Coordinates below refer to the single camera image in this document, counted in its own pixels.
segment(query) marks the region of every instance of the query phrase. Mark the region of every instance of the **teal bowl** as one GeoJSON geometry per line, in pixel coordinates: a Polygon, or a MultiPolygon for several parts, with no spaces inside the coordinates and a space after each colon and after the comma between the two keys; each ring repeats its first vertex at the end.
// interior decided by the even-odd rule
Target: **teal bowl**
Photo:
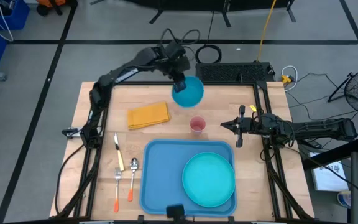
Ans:
{"type": "Polygon", "coordinates": [[[186,164],[182,182],[189,198],[203,207],[217,207],[229,200],[236,188],[230,163],[213,152],[193,156],[186,164]]]}
{"type": "Polygon", "coordinates": [[[172,88],[172,98],[178,105],[191,108],[196,106],[204,96],[203,82],[197,77],[186,77],[186,88],[179,93],[172,88]]]}

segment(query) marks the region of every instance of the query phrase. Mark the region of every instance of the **knife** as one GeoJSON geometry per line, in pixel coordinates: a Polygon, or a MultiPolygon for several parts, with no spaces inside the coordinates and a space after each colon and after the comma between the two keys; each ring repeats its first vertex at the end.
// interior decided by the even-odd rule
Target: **knife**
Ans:
{"type": "Polygon", "coordinates": [[[125,170],[125,168],[124,168],[124,161],[122,160],[121,151],[119,150],[117,133],[114,133],[114,142],[116,143],[116,149],[117,149],[117,154],[118,154],[119,169],[120,169],[121,171],[124,171],[124,170],[125,170]]]}

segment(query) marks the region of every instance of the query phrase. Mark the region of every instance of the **fan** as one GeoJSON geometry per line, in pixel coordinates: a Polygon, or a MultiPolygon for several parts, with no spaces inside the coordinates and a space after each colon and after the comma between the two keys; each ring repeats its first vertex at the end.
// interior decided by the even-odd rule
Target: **fan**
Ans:
{"type": "Polygon", "coordinates": [[[339,85],[334,93],[331,94],[328,98],[328,102],[337,100],[339,98],[345,97],[347,103],[356,111],[358,111],[358,73],[356,74],[348,74],[345,81],[339,85]],[[338,96],[333,98],[335,93],[345,85],[344,94],[342,96],[338,96]]]}

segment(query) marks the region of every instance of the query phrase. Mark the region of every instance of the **yellow cable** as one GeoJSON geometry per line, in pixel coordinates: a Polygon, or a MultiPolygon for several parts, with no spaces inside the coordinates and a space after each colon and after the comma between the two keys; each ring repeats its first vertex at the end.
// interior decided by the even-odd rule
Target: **yellow cable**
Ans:
{"type": "Polygon", "coordinates": [[[272,16],[274,5],[276,5],[276,0],[273,1],[272,8],[270,8],[270,12],[268,14],[268,17],[267,17],[267,20],[265,23],[264,32],[262,33],[262,38],[261,38],[260,44],[259,44],[259,54],[258,54],[258,57],[256,58],[257,62],[259,61],[260,55],[262,54],[262,44],[264,42],[267,24],[269,24],[270,16],[272,16]]]}

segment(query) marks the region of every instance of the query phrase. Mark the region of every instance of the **pink cup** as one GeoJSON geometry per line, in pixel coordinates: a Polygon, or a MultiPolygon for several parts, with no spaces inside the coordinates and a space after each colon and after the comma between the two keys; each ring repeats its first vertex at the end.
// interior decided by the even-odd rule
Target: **pink cup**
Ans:
{"type": "Polygon", "coordinates": [[[204,118],[201,116],[194,116],[190,120],[190,129],[194,134],[201,134],[206,126],[204,118]]]}

